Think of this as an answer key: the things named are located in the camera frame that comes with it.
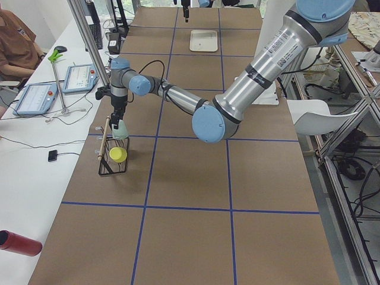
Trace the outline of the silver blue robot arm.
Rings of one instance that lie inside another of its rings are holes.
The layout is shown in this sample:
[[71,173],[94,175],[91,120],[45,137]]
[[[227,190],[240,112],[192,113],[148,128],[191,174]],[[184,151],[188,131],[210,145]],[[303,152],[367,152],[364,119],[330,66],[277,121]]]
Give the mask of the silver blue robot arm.
[[189,10],[190,8],[209,8],[211,7],[212,1],[209,0],[198,0],[198,1],[191,1],[191,0],[181,0],[180,4],[182,6],[182,12],[183,17],[185,19],[185,22],[189,22]]
[[285,13],[283,25],[254,57],[233,84],[212,101],[202,99],[164,79],[140,75],[125,58],[115,58],[110,67],[110,116],[112,135],[128,137],[123,121],[128,92],[158,95],[192,115],[192,130],[198,139],[217,143],[234,136],[245,110],[277,79],[305,49],[339,44],[347,39],[354,1],[296,1]]

